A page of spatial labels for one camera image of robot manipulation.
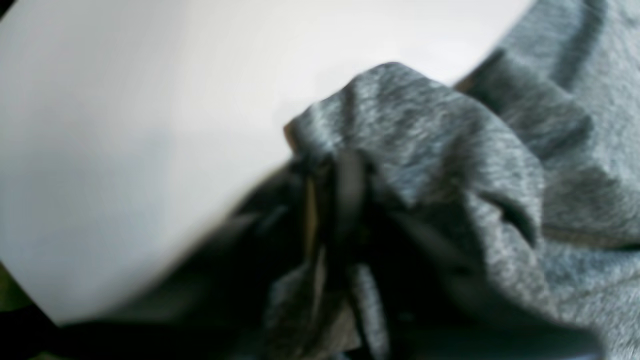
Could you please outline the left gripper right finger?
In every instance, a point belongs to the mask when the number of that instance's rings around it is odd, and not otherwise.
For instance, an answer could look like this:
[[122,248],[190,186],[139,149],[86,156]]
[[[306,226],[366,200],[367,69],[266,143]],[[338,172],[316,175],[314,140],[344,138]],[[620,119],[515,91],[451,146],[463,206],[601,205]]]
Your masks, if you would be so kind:
[[381,297],[390,360],[599,360],[594,333],[517,305],[473,260],[404,210],[350,192],[350,225],[370,228],[359,256]]

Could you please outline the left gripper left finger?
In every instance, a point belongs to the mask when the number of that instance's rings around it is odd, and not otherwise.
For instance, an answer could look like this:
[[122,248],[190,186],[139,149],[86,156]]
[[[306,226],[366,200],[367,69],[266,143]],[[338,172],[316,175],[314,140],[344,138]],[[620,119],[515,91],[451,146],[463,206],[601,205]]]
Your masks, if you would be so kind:
[[73,360],[363,360],[345,238],[366,202],[356,150],[295,157],[162,282],[112,316],[67,325]]

